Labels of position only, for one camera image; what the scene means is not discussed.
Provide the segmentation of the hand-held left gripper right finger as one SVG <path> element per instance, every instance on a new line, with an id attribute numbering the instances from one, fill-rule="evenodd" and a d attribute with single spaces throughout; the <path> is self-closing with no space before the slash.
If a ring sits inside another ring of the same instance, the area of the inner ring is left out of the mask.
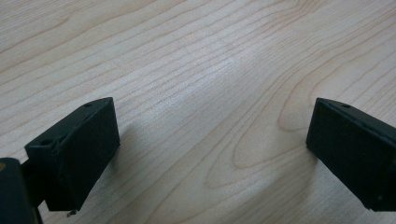
<path id="1" fill-rule="evenodd" d="M 366 208 L 396 212 L 396 128 L 318 98 L 306 146 Z"/>

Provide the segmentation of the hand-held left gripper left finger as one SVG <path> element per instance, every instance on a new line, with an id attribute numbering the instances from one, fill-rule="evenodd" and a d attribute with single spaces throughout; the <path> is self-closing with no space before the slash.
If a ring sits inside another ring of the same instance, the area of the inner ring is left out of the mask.
<path id="1" fill-rule="evenodd" d="M 120 146 L 111 97 L 88 102 L 25 146 L 35 206 L 79 210 Z"/>

